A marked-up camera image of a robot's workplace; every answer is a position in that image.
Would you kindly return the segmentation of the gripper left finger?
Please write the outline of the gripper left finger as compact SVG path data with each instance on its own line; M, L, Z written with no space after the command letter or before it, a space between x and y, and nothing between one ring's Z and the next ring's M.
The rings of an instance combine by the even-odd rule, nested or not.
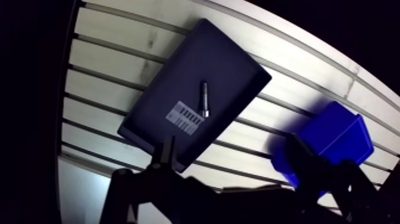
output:
M156 144L150 165L140 173L117 169L101 214L101 223L138 223L139 206L151 203L171 223L214 223L217 193L174 170L175 137Z

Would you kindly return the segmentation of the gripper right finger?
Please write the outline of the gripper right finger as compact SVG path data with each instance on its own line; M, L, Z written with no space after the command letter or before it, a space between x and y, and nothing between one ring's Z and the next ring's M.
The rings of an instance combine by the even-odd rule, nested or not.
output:
M307 223L399 223L399 212L385 203L378 190L352 160L339 164L317 155L297 135L287 137L285 157L298 179L296 213ZM336 214L318 204L330 192Z

